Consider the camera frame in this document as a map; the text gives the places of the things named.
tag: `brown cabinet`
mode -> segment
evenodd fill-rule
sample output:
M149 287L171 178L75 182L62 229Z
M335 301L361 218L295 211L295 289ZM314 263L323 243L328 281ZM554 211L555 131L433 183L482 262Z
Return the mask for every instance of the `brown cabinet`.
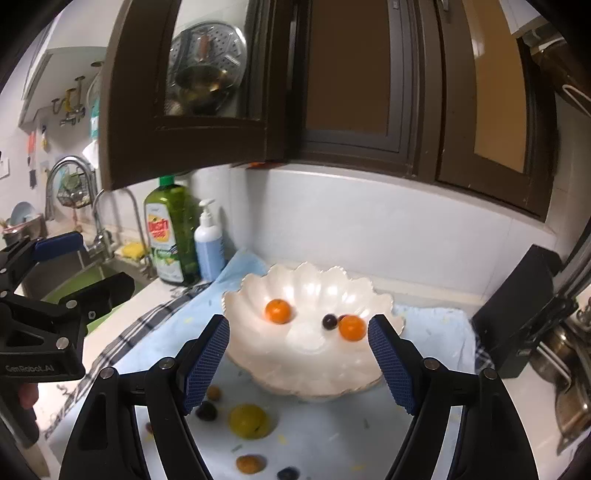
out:
M552 188L554 93L497 1L437 2L443 122L436 181L541 219Z
M554 95L497 0L301 0L291 98L294 161L545 217Z
M290 16L284 0L124 0L100 96L104 187L282 158Z
M287 159L548 209L554 95L498 0L125 0L104 77L109 189Z
M299 2L290 158L411 172L420 62L410 4Z

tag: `light blue cloth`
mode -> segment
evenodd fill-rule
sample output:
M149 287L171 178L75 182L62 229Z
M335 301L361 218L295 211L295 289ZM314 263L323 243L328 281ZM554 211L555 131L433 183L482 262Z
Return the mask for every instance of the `light blue cloth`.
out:
M237 290L247 273L264 275L267 270L268 267L256 255L239 251L207 290L140 341L115 365L117 370L122 374L145 370L164 356L175 356L187 340L201 334L214 314L222 312L221 298L225 291ZM475 337L463 311L421 309L396 304L394 310L395 314L403 315L407 320L402 336L411 340L423 356L439 359L448 369L474 372ZM254 453L262 453L277 462L278 469L281 469L281 465L285 467L298 463L300 459L303 478L384 478L411 420L401 407L394 404L385 383L363 393L344 395L334 401L305 403L294 397L265 392L225 357L214 382L223 386L229 408L248 400L278 414L280 423L274 432L275 436L247 443L249 446L256 445L257 451ZM58 458L63 456L81 405L82 402L79 402L49 438L50 446ZM434 479L443 480L447 477L460 415L461 408L454 407ZM140 426L144 418L147 421L145 409L138 409ZM229 448L240 444L240 441L231 436L225 425L206 426L196 420L194 415L188 416L187 422L214 479L238 478L233 460L239 455L253 452L231 452ZM215 436L218 434L226 436L217 441ZM290 438L288 449L283 442L287 437ZM153 442L150 444L144 438L142 442L152 479L164 479Z

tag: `green bottle cap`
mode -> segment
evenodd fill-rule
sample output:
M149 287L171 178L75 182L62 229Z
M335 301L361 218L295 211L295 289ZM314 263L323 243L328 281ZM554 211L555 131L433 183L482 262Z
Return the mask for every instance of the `green bottle cap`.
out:
M169 185L174 185L174 175L166 175L164 177L160 177L161 187L168 187Z

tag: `yellow sponge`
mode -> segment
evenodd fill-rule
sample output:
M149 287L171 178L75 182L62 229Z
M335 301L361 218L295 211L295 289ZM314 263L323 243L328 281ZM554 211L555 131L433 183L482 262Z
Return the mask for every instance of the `yellow sponge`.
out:
M121 249L121 255L132 260L140 260L145 257L146 250L139 242L131 242Z

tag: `white pump dispenser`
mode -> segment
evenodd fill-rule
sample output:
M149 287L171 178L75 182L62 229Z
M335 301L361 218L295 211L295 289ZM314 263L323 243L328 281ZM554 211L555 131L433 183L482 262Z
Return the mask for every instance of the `white pump dispenser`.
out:
M209 210L212 203L213 199L199 202L203 212L199 216L199 227L195 230L194 236L199 270L205 281L214 281L225 266L222 229L213 221L213 215Z

